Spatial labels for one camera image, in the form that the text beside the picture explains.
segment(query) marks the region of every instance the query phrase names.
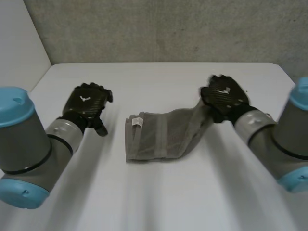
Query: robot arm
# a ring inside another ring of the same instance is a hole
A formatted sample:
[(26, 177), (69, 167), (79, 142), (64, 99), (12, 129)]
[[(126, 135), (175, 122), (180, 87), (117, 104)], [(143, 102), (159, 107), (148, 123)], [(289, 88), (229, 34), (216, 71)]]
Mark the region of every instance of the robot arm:
[(249, 99), (231, 77), (212, 76), (201, 88), (214, 123), (232, 122), (235, 131), (289, 192), (308, 190), (308, 79), (302, 78), (276, 123), (249, 105)]
[(27, 92), (0, 88), (0, 199), (19, 208), (40, 207), (49, 196), (86, 128), (107, 135), (100, 114), (110, 90), (94, 83), (76, 87), (63, 115), (44, 131)]

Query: white wall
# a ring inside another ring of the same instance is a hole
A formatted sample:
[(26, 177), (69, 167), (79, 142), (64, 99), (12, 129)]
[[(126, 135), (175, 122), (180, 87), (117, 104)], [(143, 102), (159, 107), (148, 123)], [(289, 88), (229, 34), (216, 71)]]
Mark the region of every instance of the white wall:
[(31, 91), (51, 67), (22, 0), (0, 0), (0, 86)]

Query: gray concrete wall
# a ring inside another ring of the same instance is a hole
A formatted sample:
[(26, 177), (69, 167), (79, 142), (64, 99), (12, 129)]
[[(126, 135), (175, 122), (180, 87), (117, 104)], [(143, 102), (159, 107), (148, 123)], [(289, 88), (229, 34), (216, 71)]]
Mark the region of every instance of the gray concrete wall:
[(308, 76), (307, 0), (24, 0), (53, 64), (272, 62)]

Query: logo on hand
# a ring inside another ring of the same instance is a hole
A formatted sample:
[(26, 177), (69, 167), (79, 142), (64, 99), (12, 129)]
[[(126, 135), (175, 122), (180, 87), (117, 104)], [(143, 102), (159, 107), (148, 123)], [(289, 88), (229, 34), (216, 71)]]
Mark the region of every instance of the logo on hand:
[(83, 102), (86, 101), (86, 100), (90, 100), (91, 99), (91, 97), (83, 98), (82, 96), (80, 96), (80, 98), (82, 99)]

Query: black ring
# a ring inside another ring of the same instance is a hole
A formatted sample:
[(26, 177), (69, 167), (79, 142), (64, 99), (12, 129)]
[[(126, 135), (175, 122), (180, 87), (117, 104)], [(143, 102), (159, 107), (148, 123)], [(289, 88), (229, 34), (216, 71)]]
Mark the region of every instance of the black ring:
[(271, 137), (271, 140), (273, 141), (274, 145), (275, 145), (280, 151), (282, 151), (283, 153), (285, 153), (285, 154), (287, 154), (287, 155), (289, 155), (289, 156), (291, 156), (291, 157), (297, 158), (297, 159), (308, 160), (308, 156), (298, 155), (298, 154), (295, 154), (295, 153), (293, 153), (293, 152), (290, 152), (290, 151), (284, 149), (283, 147), (281, 147), (281, 146), (277, 143), (277, 141), (274, 139), (273, 136)]
[(261, 127), (259, 130), (255, 131), (254, 134), (251, 135), (251, 137), (249, 138), (249, 140), (248, 140), (248, 142), (247, 142), (248, 147), (250, 146), (251, 141), (254, 139), (254, 137), (255, 137), (259, 132), (263, 131), (264, 129), (273, 127), (273, 126), (275, 126), (275, 124), (267, 124), (267, 125)]
[(53, 138), (53, 139), (55, 139), (55, 140), (60, 141), (62, 144), (64, 144), (64, 145), (68, 148), (68, 150), (69, 150), (69, 152), (71, 153), (71, 155), (73, 155), (73, 149), (72, 149), (72, 147), (69, 145), (69, 143), (66, 142), (66, 140), (64, 140), (64, 139), (62, 139), (62, 138), (60, 138), (60, 137), (58, 137), (58, 136), (51, 135), (51, 134), (48, 134), (47, 136), (48, 136), (49, 138)]
[(8, 174), (8, 175), (18, 175), (18, 174), (23, 174), (23, 173), (32, 171), (33, 169), (36, 169), (37, 167), (44, 164), (49, 159), (49, 157), (51, 156), (51, 151), (52, 151), (52, 145), (50, 144), (50, 149), (49, 149), (47, 155), (41, 161), (39, 161), (37, 164), (32, 165), (30, 167), (26, 167), (26, 168), (21, 169), (21, 170), (17, 170), (17, 171), (6, 171), (6, 170), (3, 170), (3, 169), (2, 169), (2, 171), (5, 174)]

